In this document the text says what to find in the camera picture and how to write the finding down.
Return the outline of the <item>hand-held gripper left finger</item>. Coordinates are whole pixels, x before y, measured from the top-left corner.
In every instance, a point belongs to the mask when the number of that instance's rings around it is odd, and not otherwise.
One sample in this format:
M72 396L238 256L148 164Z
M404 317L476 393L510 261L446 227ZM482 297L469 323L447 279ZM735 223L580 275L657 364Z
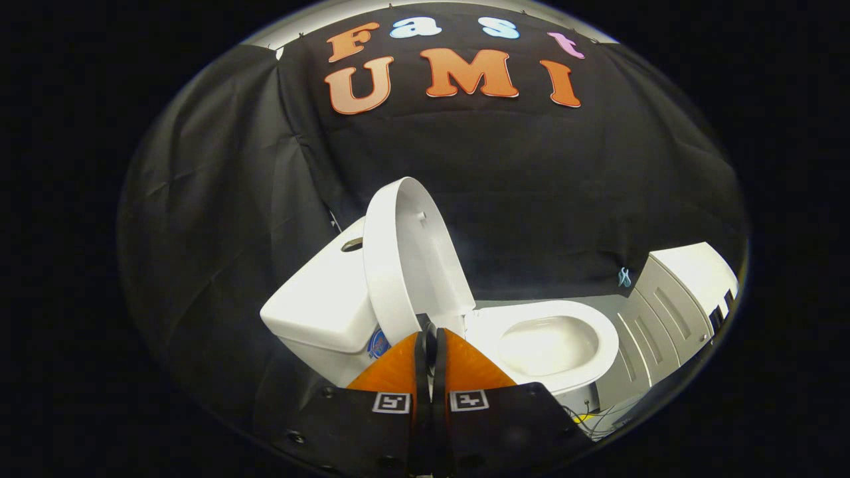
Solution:
M407 477L432 429L431 333L402 339L344 387L327 386L286 428L286 454L333 477Z

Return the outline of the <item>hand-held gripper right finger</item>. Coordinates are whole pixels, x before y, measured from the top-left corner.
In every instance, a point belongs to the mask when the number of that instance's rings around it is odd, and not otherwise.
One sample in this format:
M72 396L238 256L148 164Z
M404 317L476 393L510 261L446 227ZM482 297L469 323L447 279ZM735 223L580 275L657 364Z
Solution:
M543 384L514 384L447 329L433 339L434 477L539 477L592 451L593 441Z

